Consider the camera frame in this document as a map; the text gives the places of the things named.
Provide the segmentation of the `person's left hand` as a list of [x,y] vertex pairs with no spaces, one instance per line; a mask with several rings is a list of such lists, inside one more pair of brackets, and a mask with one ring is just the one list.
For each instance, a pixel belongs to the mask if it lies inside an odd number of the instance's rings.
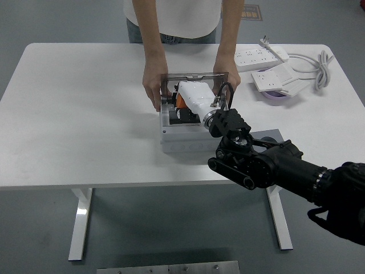
[[216,61],[213,66],[213,72],[214,73],[227,72],[228,82],[232,85],[233,91],[235,91],[241,83],[241,77],[238,74],[236,63],[234,62],[233,58],[228,58],[228,57],[216,58]]

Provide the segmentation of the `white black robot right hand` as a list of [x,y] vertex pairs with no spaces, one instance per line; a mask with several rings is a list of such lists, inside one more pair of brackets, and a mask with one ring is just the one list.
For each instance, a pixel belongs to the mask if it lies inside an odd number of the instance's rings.
[[219,109],[216,97],[205,82],[180,81],[176,86],[175,114],[182,123],[200,123],[208,127]]

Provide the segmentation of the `person's right hand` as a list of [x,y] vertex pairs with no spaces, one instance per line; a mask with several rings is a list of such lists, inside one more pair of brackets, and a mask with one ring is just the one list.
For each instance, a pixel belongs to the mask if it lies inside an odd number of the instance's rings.
[[172,94],[166,86],[161,86],[161,77],[167,73],[168,66],[165,60],[146,61],[142,84],[157,112],[161,109],[161,93]]

